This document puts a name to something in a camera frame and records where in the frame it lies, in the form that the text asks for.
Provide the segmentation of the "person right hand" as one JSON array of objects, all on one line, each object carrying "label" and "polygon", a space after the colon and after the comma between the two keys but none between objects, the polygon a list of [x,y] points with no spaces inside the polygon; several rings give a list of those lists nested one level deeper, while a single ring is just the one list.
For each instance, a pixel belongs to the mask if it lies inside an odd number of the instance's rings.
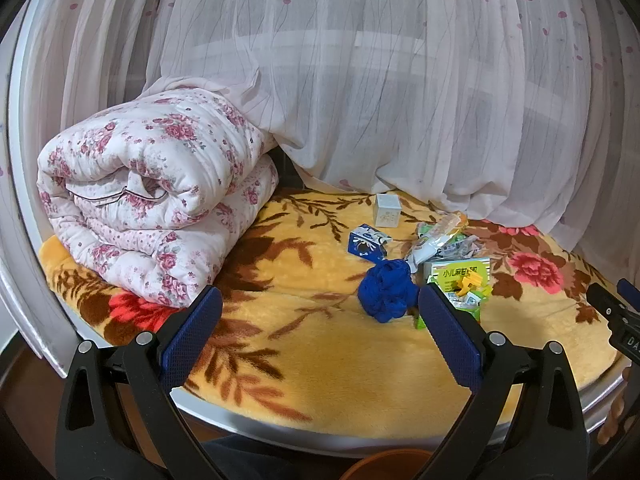
[{"label": "person right hand", "polygon": [[618,427],[620,426],[620,419],[622,418],[625,409],[625,392],[630,372],[631,366],[628,366],[623,370],[623,389],[612,402],[610,410],[606,415],[605,422],[599,429],[597,435],[598,445],[606,445],[608,441],[617,434]]}]

